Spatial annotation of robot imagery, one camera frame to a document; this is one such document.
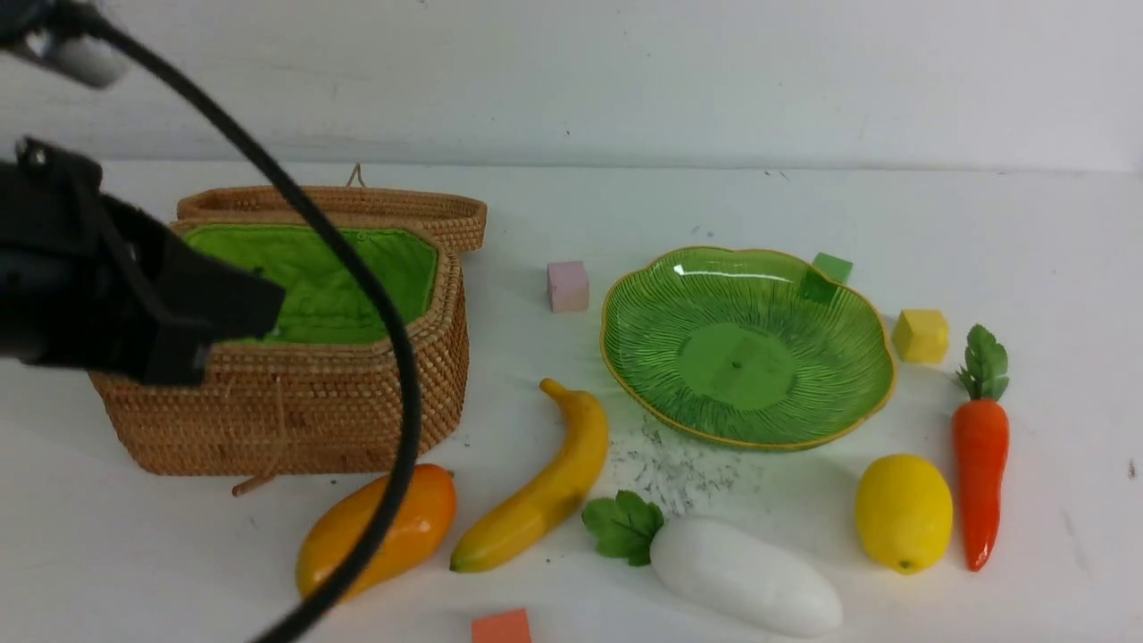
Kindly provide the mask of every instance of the lemon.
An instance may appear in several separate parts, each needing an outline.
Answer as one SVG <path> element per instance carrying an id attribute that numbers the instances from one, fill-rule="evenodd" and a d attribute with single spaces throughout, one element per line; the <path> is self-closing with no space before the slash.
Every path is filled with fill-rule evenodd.
<path id="1" fill-rule="evenodd" d="M 932 463 L 887 456 L 865 469 L 854 511 L 870 558 L 902 574 L 927 570 L 952 539 L 952 493 Z"/>

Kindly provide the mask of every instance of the white radish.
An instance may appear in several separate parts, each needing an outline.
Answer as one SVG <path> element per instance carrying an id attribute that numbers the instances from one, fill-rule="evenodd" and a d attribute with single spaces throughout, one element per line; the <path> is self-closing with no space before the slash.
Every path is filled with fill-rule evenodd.
<path id="1" fill-rule="evenodd" d="M 670 590 L 717 612 L 797 638 L 841 627 L 841 598 L 825 577 L 730 523 L 668 521 L 654 503 L 621 491 L 589 503 L 583 524 L 600 555 L 650 565 Z"/>
<path id="2" fill-rule="evenodd" d="M 841 627 L 841 598 L 825 577 L 724 521 L 668 521 L 650 565 L 684 598 L 777 634 L 815 638 Z"/>

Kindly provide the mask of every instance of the wicker basket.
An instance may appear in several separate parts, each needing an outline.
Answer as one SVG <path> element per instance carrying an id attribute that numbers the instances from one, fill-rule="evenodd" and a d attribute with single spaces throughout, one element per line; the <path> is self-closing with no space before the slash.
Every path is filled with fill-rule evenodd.
<path id="1" fill-rule="evenodd" d="M 429 310 L 407 327 L 423 397 L 421 453 L 461 419 L 469 372 L 464 279 L 457 252 L 483 240 L 483 202 L 449 194 L 306 187 L 338 227 L 402 227 L 438 249 Z M 272 187 L 184 199 L 179 234 L 226 224 L 302 224 Z M 119 440 L 162 475 L 246 475 L 239 495 L 277 474 L 387 471 L 400 434 L 397 362 L 389 339 L 367 345 L 221 345 L 203 386 L 144 388 L 98 373 Z"/>

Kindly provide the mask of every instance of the black cable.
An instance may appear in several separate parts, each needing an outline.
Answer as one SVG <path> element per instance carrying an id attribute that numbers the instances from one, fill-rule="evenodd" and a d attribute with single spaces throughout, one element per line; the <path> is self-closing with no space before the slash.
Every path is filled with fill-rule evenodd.
<path id="1" fill-rule="evenodd" d="M 421 442 L 421 392 L 417 385 L 413 345 L 409 344 L 408 335 L 405 332 L 405 321 L 389 298 L 381 281 L 302 187 L 230 114 L 223 111 L 189 78 L 87 6 L 63 2 L 49 24 L 72 33 L 85 33 L 111 45 L 154 74 L 155 78 L 201 112 L 223 136 L 233 143 L 242 155 L 270 179 L 286 198 L 286 201 L 302 215 L 302 218 L 337 255 L 337 258 L 357 279 L 366 296 L 377 308 L 377 313 L 389 331 L 390 340 L 393 343 L 393 354 L 397 357 L 397 371 L 401 387 L 401 440 L 397 448 L 397 461 L 390 472 L 389 487 L 376 513 L 345 561 L 321 587 L 255 640 L 255 643 L 290 643 L 301 638 L 313 627 L 337 603 L 368 565 L 384 540 L 385 532 L 392 525 L 413 479 L 413 468 L 416 465 L 417 448 Z"/>

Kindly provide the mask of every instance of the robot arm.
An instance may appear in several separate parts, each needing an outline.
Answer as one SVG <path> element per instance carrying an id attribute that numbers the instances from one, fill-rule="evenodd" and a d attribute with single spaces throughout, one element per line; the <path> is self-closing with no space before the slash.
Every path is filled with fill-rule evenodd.
<path id="1" fill-rule="evenodd" d="M 281 166 L 189 78 L 90 2 L 0 0 L 0 51 L 102 88 L 125 69 L 111 49 L 191 103 L 270 179 L 361 286 L 392 341 L 401 440 L 390 484 L 341 565 L 255 640 L 289 643 L 369 565 L 408 490 L 421 442 L 413 345 L 365 260 Z M 0 357 L 193 386 L 202 380 L 214 343 L 270 331 L 281 288 L 194 251 L 138 208 L 102 194 L 101 178 L 96 162 L 39 140 L 21 145 L 15 164 L 0 164 Z"/>
<path id="2" fill-rule="evenodd" d="M 34 139 L 0 163 L 0 356 L 198 386 L 214 344 L 273 329 L 285 290 L 102 194 L 102 175 Z"/>

